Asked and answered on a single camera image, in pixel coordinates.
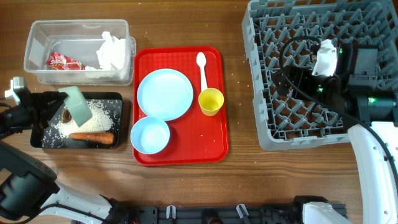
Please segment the candy wrapper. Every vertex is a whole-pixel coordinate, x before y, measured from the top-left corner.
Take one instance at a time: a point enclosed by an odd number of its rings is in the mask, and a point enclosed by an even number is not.
[[[60,53],[52,52],[47,65],[57,70],[84,70],[85,66],[77,60],[71,59]]]

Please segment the light blue plate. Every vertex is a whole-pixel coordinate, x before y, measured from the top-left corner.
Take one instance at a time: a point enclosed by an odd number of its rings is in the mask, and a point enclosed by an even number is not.
[[[148,74],[138,87],[137,101],[148,116],[164,121],[181,117],[192,104],[193,88],[189,79],[173,69]]]
[[[130,139],[137,151],[151,155],[166,147],[170,139],[170,129],[159,118],[145,117],[132,127]]]

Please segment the carrot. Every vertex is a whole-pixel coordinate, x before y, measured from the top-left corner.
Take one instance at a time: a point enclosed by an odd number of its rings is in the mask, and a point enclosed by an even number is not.
[[[113,133],[71,133],[69,137],[73,140],[94,141],[102,144],[113,144]]]

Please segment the black tray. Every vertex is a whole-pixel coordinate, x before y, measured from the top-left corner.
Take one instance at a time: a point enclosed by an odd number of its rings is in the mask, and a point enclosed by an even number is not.
[[[60,137],[57,129],[52,124],[57,124],[60,119],[63,107],[61,105],[53,118],[49,121],[49,127],[43,132],[32,130],[30,135],[30,145],[36,148],[72,148],[72,149],[115,149],[119,146],[120,127],[122,124],[123,98],[120,93],[113,92],[83,92],[86,100],[103,100],[104,110],[109,110],[113,121],[112,128],[108,131],[114,134],[115,141],[112,145],[100,144],[92,141],[77,141],[70,138]]]

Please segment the rice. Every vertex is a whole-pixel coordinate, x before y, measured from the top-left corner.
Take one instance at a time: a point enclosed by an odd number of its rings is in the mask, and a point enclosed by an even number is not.
[[[110,115],[109,110],[104,110],[104,105],[102,102],[91,100],[88,102],[88,107],[90,108],[93,116],[82,126],[77,126],[75,120],[69,121],[68,123],[62,123],[61,120],[57,124],[52,124],[56,128],[61,138],[69,138],[71,133],[92,133],[92,132],[102,132],[107,131],[112,128],[114,124]]]

